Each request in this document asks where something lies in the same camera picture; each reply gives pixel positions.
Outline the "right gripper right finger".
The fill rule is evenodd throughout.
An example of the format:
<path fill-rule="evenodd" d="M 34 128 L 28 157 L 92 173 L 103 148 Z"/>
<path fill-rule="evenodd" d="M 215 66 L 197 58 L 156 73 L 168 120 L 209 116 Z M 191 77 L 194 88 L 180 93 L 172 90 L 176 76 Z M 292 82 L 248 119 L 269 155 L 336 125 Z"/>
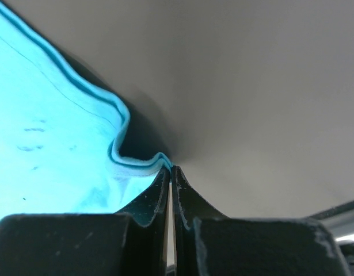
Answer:
<path fill-rule="evenodd" d="M 310 218 L 230 218 L 172 169 L 177 275 L 348 275 L 330 232 Z"/>

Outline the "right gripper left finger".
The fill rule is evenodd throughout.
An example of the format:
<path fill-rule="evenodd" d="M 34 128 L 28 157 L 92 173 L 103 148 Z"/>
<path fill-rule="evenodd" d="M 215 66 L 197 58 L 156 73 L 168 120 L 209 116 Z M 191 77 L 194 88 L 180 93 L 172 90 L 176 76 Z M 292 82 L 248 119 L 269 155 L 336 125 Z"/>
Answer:
<path fill-rule="evenodd" d="M 0 275 L 165 275 L 170 173 L 114 214 L 0 221 Z"/>

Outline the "cyan t shirt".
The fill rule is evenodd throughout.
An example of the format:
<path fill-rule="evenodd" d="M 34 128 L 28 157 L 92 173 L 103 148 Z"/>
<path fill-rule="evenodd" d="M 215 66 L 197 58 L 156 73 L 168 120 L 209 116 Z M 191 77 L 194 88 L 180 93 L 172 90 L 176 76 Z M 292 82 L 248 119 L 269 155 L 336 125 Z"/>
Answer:
<path fill-rule="evenodd" d="M 114 213 L 172 162 L 120 155 L 124 102 L 81 77 L 0 2 L 0 220 L 13 214 Z"/>

